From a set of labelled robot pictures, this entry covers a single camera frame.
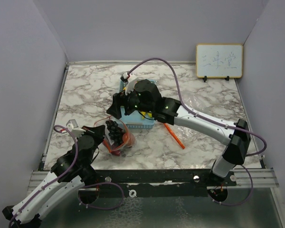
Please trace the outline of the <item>black grape bunch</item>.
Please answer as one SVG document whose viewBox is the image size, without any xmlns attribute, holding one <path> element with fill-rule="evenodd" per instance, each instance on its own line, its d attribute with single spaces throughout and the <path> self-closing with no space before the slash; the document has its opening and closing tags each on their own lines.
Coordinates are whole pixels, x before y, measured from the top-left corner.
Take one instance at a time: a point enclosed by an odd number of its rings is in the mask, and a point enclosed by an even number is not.
<svg viewBox="0 0 285 228">
<path fill-rule="evenodd" d="M 123 135 L 125 131 L 119 127 L 118 123 L 113 120 L 107 120 L 106 124 L 106 135 L 111 145 L 120 146 L 123 143 Z"/>
</svg>

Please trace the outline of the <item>clear orange zipper bag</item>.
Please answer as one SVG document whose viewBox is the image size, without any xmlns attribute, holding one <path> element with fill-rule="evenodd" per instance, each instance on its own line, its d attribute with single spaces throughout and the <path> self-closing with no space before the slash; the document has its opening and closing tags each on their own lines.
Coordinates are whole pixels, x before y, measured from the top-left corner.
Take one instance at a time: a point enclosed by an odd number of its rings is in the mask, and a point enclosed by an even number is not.
<svg viewBox="0 0 285 228">
<path fill-rule="evenodd" d="M 102 144 L 110 154 L 120 156 L 123 152 L 135 146 L 135 136 L 123 121 L 108 116 L 94 123 L 94 127 L 101 125 L 105 126 Z"/>
</svg>

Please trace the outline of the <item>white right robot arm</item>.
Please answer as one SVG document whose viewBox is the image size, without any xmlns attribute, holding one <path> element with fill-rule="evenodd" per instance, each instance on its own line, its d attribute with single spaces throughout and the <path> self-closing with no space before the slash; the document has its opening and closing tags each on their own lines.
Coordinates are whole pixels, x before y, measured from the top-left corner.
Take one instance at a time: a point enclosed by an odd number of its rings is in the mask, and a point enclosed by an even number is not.
<svg viewBox="0 0 285 228">
<path fill-rule="evenodd" d="M 222 184 L 229 171 L 245 161 L 251 141 L 245 120 L 239 119 L 234 123 L 198 113 L 179 100 L 162 96 L 157 86 L 147 79 L 136 82 L 132 90 L 115 93 L 106 112 L 120 119 L 135 111 L 151 113 L 154 120 L 160 123 L 187 127 L 225 145 L 225 150 L 209 173 L 212 185 Z"/>
</svg>

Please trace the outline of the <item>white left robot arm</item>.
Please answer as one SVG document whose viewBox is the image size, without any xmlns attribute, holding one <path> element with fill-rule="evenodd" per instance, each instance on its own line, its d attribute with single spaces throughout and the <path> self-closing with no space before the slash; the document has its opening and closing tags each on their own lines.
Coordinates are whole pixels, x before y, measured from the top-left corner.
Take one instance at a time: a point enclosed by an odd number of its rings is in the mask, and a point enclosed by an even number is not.
<svg viewBox="0 0 285 228">
<path fill-rule="evenodd" d="M 38 228 L 42 220 L 62 200 L 81 187 L 91 187 L 97 174 L 91 164 L 103 142 L 105 126 L 78 127 L 74 120 L 66 127 L 55 125 L 57 133 L 69 133 L 74 144 L 59 157 L 42 182 L 20 203 L 6 206 L 2 213 L 10 228 Z"/>
</svg>

